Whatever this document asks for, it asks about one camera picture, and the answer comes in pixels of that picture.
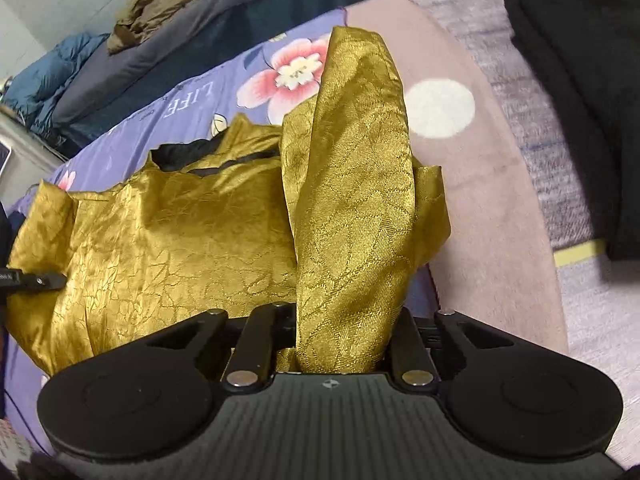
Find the white machine with screen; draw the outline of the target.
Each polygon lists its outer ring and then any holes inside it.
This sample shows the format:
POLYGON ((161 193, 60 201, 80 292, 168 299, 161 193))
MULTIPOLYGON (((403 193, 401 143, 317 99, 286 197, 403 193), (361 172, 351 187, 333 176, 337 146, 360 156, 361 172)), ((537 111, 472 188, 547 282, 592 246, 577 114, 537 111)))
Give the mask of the white machine with screen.
POLYGON ((18 115, 1 105, 1 203, 6 212, 35 192, 66 159, 28 130, 18 115))

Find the pink blanket with white dot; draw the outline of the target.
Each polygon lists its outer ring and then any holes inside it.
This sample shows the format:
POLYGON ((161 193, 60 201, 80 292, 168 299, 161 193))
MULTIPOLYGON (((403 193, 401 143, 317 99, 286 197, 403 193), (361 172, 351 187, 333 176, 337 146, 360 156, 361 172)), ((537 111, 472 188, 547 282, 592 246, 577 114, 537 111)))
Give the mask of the pink blanket with white dot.
POLYGON ((410 0, 354 4, 347 23, 384 39, 404 86, 413 155, 442 168, 451 235, 430 263, 440 306, 567 352, 544 218, 485 75, 410 0))

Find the black folded t-shirt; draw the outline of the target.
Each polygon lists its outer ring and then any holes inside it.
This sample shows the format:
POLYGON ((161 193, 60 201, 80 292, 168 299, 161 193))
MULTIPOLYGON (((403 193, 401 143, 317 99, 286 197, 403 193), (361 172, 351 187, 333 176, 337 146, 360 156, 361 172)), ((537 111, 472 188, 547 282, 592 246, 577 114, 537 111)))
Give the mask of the black folded t-shirt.
POLYGON ((639 255, 639 0, 503 0, 613 260, 639 255))

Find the blue duvet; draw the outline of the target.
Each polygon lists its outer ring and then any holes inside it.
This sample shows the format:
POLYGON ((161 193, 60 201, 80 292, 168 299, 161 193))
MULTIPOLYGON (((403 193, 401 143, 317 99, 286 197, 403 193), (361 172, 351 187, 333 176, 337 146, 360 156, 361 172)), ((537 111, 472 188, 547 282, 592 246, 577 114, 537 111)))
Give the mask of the blue duvet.
POLYGON ((39 60, 10 78, 1 103, 31 132, 44 138, 52 131, 58 101, 82 66, 107 38, 90 32, 68 36, 39 60))

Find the teal massage bed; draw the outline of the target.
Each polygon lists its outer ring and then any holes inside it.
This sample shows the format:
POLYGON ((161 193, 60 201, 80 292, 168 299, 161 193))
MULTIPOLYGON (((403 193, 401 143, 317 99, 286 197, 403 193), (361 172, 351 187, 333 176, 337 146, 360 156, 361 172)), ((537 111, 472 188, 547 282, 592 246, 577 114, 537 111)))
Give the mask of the teal massage bed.
POLYGON ((358 1, 194 0, 140 46, 117 54, 99 46, 54 108, 56 148, 71 158, 179 82, 358 1))

